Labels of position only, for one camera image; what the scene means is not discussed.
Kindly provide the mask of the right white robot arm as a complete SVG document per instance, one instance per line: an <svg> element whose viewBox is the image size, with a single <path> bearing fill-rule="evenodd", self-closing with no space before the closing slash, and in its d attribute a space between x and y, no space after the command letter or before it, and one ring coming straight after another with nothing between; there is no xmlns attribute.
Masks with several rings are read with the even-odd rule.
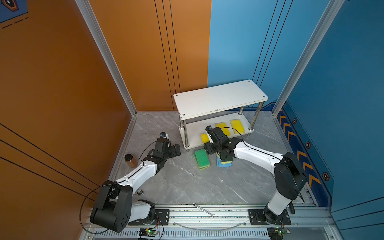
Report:
<svg viewBox="0 0 384 240"><path fill-rule="evenodd" d="M204 143L207 154L218 154L222 161L234 158L248 161L269 171L275 178L276 191L263 210L269 225L280 224L287 207L297 199L308 181L295 154L278 154L249 145L242 137L229 138L222 128L206 127L209 138Z"/></svg>

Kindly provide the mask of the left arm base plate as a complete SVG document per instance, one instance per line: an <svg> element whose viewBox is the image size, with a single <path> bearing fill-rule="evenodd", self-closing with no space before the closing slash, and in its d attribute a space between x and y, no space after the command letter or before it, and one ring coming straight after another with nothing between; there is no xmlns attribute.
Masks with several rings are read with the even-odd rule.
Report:
<svg viewBox="0 0 384 240"><path fill-rule="evenodd" d="M160 221L160 226L167 226L170 219L169 209L156 209L153 220L136 220L128 223L129 226L155 226Z"/></svg>

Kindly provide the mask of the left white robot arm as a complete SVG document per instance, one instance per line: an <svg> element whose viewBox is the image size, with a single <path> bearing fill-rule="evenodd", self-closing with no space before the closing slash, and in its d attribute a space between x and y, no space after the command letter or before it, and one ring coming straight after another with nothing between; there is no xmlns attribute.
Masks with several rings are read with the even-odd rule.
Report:
<svg viewBox="0 0 384 240"><path fill-rule="evenodd" d="M154 177L168 159L181 155L180 145L173 145L166 137L155 141L155 148L129 174L116 181L105 181L100 187L90 222L120 233L129 223L142 221L146 225L155 220L156 205L150 201L133 202L134 193Z"/></svg>

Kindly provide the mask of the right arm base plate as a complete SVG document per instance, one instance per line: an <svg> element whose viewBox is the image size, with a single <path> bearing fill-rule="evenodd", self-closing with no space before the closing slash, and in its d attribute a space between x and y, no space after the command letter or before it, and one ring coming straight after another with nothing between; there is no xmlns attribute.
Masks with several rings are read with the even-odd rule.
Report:
<svg viewBox="0 0 384 240"><path fill-rule="evenodd" d="M262 209L249 209L248 210L249 220L251 225L285 225L289 226L292 224L291 218L287 210L283 210L280 215L275 215L270 210Z"/></svg>

